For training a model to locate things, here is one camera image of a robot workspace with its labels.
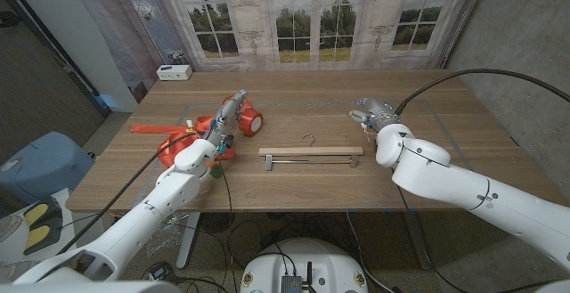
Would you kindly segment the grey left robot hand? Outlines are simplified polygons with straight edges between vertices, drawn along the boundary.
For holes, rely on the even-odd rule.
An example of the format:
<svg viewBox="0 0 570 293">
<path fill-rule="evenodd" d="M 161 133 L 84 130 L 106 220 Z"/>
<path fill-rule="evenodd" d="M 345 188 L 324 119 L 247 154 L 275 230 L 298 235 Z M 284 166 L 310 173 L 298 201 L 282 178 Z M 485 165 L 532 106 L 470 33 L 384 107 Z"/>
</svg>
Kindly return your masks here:
<svg viewBox="0 0 570 293">
<path fill-rule="evenodd" d="M 203 135 L 206 141 L 214 144 L 219 149 L 232 147 L 233 133 L 240 122 L 241 109 L 245 105 L 247 95 L 247 91 L 240 90 L 231 96 L 229 100 L 223 102 L 222 107 L 211 121 L 210 128 Z"/>
</svg>

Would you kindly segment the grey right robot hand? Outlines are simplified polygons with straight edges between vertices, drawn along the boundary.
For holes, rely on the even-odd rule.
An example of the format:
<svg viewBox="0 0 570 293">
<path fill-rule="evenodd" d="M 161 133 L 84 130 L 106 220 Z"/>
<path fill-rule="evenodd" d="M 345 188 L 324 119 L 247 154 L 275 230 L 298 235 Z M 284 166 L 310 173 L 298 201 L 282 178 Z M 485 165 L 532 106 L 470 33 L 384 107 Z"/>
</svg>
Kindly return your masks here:
<svg viewBox="0 0 570 293">
<path fill-rule="evenodd" d="M 362 98 L 357 102 L 358 110 L 350 110 L 347 114 L 353 121 L 360 124 L 365 131 L 378 133 L 385 126 L 399 124 L 400 119 L 395 110 L 383 101 L 374 98 Z"/>
</svg>

